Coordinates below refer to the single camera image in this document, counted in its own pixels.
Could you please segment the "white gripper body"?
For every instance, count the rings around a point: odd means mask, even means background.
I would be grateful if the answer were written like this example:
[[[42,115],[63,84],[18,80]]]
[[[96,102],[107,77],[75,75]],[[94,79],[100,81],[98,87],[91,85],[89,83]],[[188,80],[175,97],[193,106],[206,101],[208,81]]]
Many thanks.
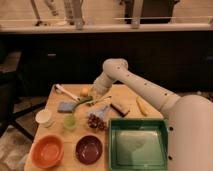
[[[107,77],[99,76],[93,83],[91,93],[95,97],[104,96],[111,88],[111,80]]]

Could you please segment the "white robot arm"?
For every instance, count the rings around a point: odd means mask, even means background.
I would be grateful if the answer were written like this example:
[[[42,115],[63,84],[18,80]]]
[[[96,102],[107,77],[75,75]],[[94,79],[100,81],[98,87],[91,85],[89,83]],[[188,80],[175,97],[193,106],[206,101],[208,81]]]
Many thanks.
[[[125,59],[107,59],[91,93],[99,99],[120,81],[168,119],[168,171],[213,171],[213,103],[179,96],[128,70]]]

